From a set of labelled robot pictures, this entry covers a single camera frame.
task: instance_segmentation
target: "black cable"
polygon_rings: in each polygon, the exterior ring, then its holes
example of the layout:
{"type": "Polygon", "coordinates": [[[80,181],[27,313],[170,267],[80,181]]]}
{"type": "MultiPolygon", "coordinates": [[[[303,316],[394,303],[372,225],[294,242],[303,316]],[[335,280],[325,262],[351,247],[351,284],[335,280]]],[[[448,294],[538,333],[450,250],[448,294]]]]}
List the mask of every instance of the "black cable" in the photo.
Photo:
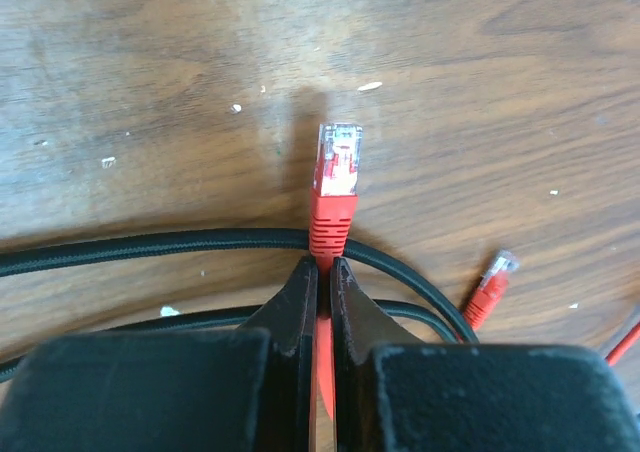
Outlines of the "black cable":
{"type": "MultiPolygon", "coordinates": [[[[435,314],[419,305],[398,302],[396,300],[378,300],[376,304],[387,314],[394,317],[405,317],[417,320],[431,327],[445,342],[457,342],[456,336],[447,324],[435,314]]],[[[120,325],[105,329],[104,331],[117,332],[163,332],[178,330],[208,329],[213,327],[225,327],[240,325],[251,317],[261,305],[247,305],[230,309],[206,310],[181,314],[173,317],[160,317],[158,319],[144,320],[132,324],[120,325]]],[[[0,363],[0,383],[11,380],[24,356],[16,357],[0,363]]]]}
{"type": "Polygon", "coordinates": [[[392,317],[417,320],[431,327],[443,341],[452,344],[458,342],[456,334],[453,333],[446,322],[424,307],[408,302],[398,302],[397,300],[374,299],[374,302],[392,317]]]}
{"type": "MultiPolygon", "coordinates": [[[[307,250],[308,247],[308,231],[299,229],[205,229],[137,235],[5,253],[0,255],[0,277],[180,252],[244,248],[307,250]]],[[[462,340],[478,341],[458,309],[408,265],[355,240],[347,240],[344,256],[386,272],[411,287],[442,314],[462,340]]]]}

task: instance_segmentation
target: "wooden table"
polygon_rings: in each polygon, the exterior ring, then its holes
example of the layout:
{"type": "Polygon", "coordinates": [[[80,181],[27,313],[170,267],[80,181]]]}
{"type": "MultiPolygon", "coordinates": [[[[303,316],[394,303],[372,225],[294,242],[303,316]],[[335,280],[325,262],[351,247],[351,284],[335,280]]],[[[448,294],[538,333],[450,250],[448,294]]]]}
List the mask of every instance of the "wooden table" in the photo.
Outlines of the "wooden table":
{"type": "MultiPolygon", "coordinates": [[[[639,4],[0,0],[0,247],[305,227],[318,124],[354,121],[354,237],[457,304],[508,247],[522,267],[481,339],[598,348],[640,301],[639,4]]],[[[167,304],[261,303],[298,255],[2,279],[0,347],[167,304]]],[[[373,296],[417,301],[355,270],[373,296]]],[[[640,346],[616,366],[636,405],[638,370],[640,346]]],[[[329,450],[325,418],[318,434],[329,450]]]]}

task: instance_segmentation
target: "red cable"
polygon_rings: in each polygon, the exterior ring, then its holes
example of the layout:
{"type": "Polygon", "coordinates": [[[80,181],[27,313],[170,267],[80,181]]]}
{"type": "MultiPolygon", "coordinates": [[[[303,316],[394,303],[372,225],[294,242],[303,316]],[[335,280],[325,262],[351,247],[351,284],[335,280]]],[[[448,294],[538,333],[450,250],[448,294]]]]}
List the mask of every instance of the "red cable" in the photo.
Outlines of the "red cable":
{"type": "Polygon", "coordinates": [[[508,250],[501,250],[493,259],[462,314],[473,330],[478,330],[498,305],[509,286],[509,275],[518,266],[508,250]]]}
{"type": "Polygon", "coordinates": [[[629,331],[624,338],[618,342],[611,352],[607,355],[606,361],[609,365],[615,365],[620,358],[624,355],[624,353],[629,350],[629,348],[635,343],[636,340],[640,339],[640,321],[629,331]]]}
{"type": "MultiPolygon", "coordinates": [[[[319,135],[318,158],[311,188],[309,252],[316,258],[321,282],[327,284],[333,260],[344,253],[358,203],[355,189],[362,128],[353,124],[322,124],[319,135]]],[[[314,352],[320,395],[333,420],[335,375],[329,310],[318,311],[314,352]]]]}

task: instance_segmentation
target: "wood grain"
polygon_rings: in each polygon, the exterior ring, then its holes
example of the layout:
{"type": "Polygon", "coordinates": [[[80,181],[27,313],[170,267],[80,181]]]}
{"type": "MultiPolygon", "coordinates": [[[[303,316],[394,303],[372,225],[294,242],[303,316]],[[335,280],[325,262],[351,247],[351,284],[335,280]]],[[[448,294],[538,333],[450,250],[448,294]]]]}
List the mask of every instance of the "wood grain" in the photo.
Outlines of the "wood grain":
{"type": "MultiPolygon", "coordinates": [[[[304,227],[318,123],[355,121],[356,238],[455,303],[496,247],[522,259],[483,340],[597,348],[640,302],[640,0],[0,0],[0,17],[3,250],[304,227]]],[[[163,304],[263,302],[297,256],[2,279],[0,347],[163,304]]],[[[616,367],[636,405],[639,366],[636,347],[616,367]]],[[[330,437],[324,418],[319,450],[330,437]]]]}

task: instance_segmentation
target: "red ethernet cable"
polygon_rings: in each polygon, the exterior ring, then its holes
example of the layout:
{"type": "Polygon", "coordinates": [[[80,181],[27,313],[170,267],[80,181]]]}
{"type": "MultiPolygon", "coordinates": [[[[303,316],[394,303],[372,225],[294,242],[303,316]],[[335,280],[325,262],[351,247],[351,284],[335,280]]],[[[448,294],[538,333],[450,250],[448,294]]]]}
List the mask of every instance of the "red ethernet cable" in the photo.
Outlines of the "red ethernet cable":
{"type": "Polygon", "coordinates": [[[498,252],[462,314],[473,330],[478,330],[498,305],[509,286],[509,275],[519,266],[511,252],[498,252]]]}
{"type": "Polygon", "coordinates": [[[629,331],[624,338],[618,342],[609,354],[607,354],[606,361],[609,365],[616,365],[618,360],[624,355],[624,353],[629,350],[629,348],[640,339],[640,321],[633,326],[633,328],[629,331]]]}
{"type": "MultiPolygon", "coordinates": [[[[316,258],[321,280],[328,282],[331,265],[344,252],[358,196],[358,163],[362,127],[354,124],[322,124],[318,156],[311,188],[309,251],[316,258]]],[[[316,321],[316,375],[329,417],[335,411],[333,331],[328,311],[316,321]]]]}

